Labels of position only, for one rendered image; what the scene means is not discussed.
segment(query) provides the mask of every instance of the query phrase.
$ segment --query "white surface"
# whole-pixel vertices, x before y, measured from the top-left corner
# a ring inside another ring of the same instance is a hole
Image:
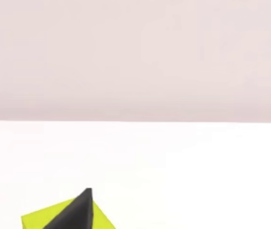
[[[118,229],[271,229],[271,124],[0,122],[0,229],[85,187]]]
[[[271,122],[271,0],[0,0],[0,119]]]

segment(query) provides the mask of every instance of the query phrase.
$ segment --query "beige wall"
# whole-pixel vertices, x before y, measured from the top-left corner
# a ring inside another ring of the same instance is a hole
[[[0,119],[271,121],[271,0],[0,0]]]

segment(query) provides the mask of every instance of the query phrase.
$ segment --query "pale pink wall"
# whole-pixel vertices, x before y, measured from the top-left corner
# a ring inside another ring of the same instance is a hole
[[[271,0],[0,0],[0,119],[271,122]]]

